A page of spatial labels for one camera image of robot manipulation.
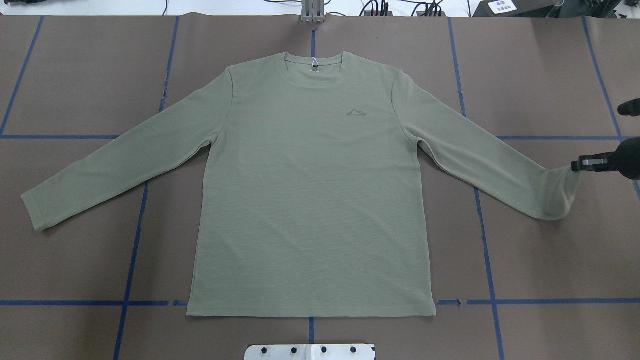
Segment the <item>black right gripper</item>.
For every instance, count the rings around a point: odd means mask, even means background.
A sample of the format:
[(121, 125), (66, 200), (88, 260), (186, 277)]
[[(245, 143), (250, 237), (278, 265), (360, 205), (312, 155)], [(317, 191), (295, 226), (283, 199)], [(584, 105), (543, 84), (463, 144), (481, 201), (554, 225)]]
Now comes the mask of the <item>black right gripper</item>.
[(618, 172), (629, 180), (640, 180), (640, 138), (622, 141), (614, 152), (606, 155), (581, 155), (571, 171), (610, 173)]

